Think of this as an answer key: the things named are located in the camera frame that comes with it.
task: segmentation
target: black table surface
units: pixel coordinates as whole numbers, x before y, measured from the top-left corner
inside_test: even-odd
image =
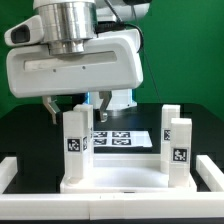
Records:
[[[94,130],[149,132],[153,147],[149,149],[95,148],[95,153],[160,153],[160,104],[139,104],[137,112],[120,117],[109,117],[106,123],[95,122]],[[72,109],[67,105],[63,110]],[[198,191],[209,191],[197,174],[196,156],[208,155],[224,170],[224,123],[206,108],[196,104],[181,104],[181,117],[192,119],[191,174]],[[0,119],[0,161],[16,156],[18,173],[4,194],[60,193],[64,175],[62,123],[53,125],[51,115],[42,105],[16,107]],[[172,220],[110,220],[96,223],[224,223],[224,219],[172,219]],[[42,221],[40,223],[95,223],[90,221]]]

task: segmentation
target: green backdrop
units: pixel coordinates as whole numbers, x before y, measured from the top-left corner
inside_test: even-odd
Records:
[[[40,98],[16,99],[8,89],[4,32],[33,15],[33,0],[7,0],[0,8],[0,116],[17,105]],[[154,0],[140,21],[145,51],[162,103],[197,103],[224,120],[224,1]],[[140,103],[158,102],[147,61],[144,83],[136,90]]]

